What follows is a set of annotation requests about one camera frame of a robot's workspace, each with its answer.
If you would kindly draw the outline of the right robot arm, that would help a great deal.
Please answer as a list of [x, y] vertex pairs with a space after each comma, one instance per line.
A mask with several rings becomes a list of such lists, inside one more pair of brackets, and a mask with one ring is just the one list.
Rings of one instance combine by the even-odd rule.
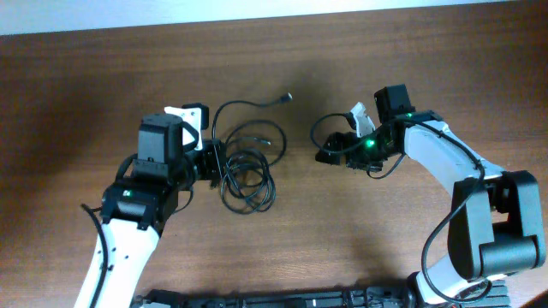
[[347, 133], [318, 145], [316, 160], [360, 169], [374, 180], [384, 163], [410, 158], [423, 166], [451, 199], [437, 225], [447, 254], [399, 287], [369, 287], [366, 305], [377, 307], [493, 307], [507, 305], [506, 277], [541, 267], [547, 258], [539, 184], [526, 170], [508, 171], [457, 138], [431, 110], [418, 111], [405, 85], [377, 91], [379, 121], [363, 104], [345, 114]]

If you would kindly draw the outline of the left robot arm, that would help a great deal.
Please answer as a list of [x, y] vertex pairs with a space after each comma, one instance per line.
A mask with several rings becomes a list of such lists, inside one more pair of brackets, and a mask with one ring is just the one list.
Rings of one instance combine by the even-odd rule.
[[85, 212], [98, 232], [78, 307], [128, 307], [168, 219], [179, 210], [180, 192], [196, 181], [220, 182], [217, 139], [203, 139], [209, 110], [167, 107], [142, 118], [137, 152], [119, 166], [101, 206]]

